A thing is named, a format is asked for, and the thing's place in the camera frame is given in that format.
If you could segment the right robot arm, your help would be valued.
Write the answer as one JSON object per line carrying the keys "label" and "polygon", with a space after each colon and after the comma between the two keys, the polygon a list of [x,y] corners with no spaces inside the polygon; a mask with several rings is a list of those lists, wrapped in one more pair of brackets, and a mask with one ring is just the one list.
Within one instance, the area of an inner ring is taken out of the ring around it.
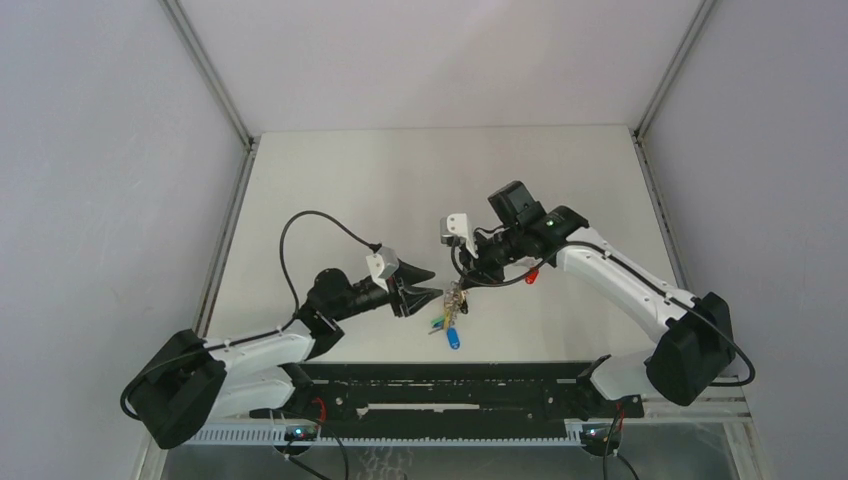
{"label": "right robot arm", "polygon": [[573,209],[546,210],[525,184],[512,181],[488,198],[500,224],[475,227],[463,213],[441,222],[443,244],[462,288],[500,288],[518,283],[507,267],[533,259],[520,279],[550,266],[588,285],[628,315],[654,346],[642,352],[605,354],[578,377],[578,402],[592,416],[605,415],[617,401],[659,394],[691,405],[707,388],[751,384],[757,374],[750,356],[734,339],[728,303],[670,285],[606,241]]}

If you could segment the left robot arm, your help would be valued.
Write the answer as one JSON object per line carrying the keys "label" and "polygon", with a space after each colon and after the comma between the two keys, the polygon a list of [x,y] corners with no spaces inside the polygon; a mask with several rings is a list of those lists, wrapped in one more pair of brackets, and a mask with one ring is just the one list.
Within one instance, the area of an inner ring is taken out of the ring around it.
{"label": "left robot arm", "polygon": [[340,322],[385,305],[397,317],[412,316],[442,297],[425,284],[434,276],[400,262],[387,278],[353,283],[342,270],[325,269],[282,326],[224,340],[175,333],[128,382],[119,405],[162,449],[185,443],[211,419],[278,408],[301,416],[313,392],[300,366],[341,340]]}

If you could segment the red tagged key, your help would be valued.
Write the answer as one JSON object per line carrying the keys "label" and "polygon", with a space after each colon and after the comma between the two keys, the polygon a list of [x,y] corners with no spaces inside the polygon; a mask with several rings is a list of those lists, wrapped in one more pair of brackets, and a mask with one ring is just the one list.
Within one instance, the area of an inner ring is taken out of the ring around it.
{"label": "red tagged key", "polygon": [[535,283],[538,275],[539,275],[539,268],[538,267],[532,267],[526,272],[526,275],[524,276],[524,282],[528,285],[532,285],[532,284]]}

